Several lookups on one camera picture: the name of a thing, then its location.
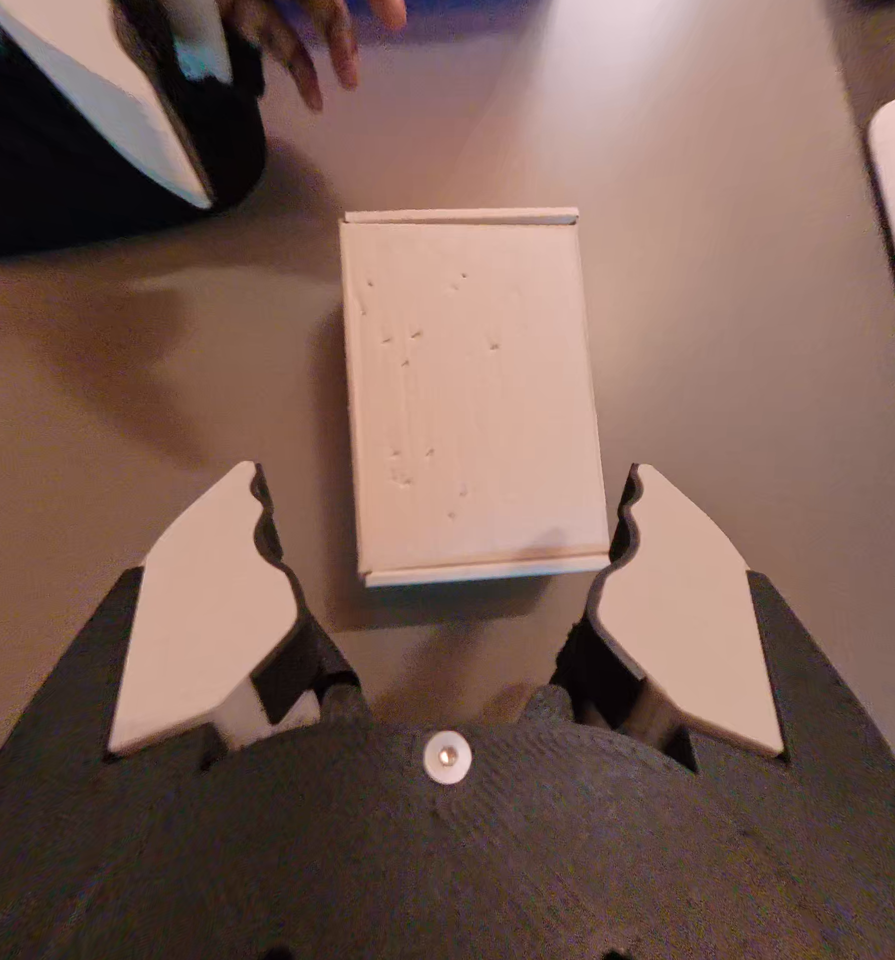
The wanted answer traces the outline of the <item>black mesh wrist rest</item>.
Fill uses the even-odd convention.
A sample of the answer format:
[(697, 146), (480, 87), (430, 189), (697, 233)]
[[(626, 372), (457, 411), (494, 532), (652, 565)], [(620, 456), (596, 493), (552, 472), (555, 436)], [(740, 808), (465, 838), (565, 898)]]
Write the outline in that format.
[(89, 124), (0, 26), (0, 258), (151, 234), (238, 206), (266, 162), (259, 49), (226, 26), (232, 81), (178, 64), (169, 2), (110, 2), (118, 37), (166, 101), (213, 205), (157, 186)]

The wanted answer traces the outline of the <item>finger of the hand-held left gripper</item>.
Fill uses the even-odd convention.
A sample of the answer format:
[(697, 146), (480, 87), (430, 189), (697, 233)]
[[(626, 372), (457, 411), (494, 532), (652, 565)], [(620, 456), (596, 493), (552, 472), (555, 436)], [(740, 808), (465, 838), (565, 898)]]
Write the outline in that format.
[(170, 1), (168, 21), (181, 73), (192, 82), (231, 83), (233, 69), (216, 1)]
[(164, 96), (122, 45), (111, 2), (0, 1), (0, 26), (136, 170), (198, 210), (214, 204)]

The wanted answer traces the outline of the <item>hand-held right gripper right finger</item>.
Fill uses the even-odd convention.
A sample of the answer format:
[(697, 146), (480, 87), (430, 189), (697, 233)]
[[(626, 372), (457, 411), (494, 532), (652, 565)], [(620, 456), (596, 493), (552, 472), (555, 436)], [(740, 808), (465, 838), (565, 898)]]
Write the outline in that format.
[(588, 700), (658, 750), (681, 732), (760, 757), (785, 751), (755, 611), (751, 568), (729, 537), (657, 468), (633, 463), (608, 567), (585, 620), (631, 693)]

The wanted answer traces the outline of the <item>person's left hand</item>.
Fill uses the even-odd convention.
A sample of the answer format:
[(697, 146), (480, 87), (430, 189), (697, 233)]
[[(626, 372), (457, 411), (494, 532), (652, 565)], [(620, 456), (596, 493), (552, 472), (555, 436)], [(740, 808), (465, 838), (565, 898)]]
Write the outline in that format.
[(216, 7), (225, 26), (283, 68), (310, 113), (321, 114), (324, 97), (308, 37), (325, 49), (340, 88), (358, 88), (358, 34), (349, 2), (218, 1)]

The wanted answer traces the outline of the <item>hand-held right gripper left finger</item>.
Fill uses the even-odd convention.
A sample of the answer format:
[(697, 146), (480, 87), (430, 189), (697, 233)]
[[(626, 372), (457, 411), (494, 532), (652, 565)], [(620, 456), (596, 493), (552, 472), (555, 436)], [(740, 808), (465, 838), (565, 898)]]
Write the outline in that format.
[(144, 559), (107, 750), (130, 755), (203, 725), (229, 750), (317, 723), (312, 679), (266, 708), (253, 675), (302, 625), (258, 463), (238, 462)]

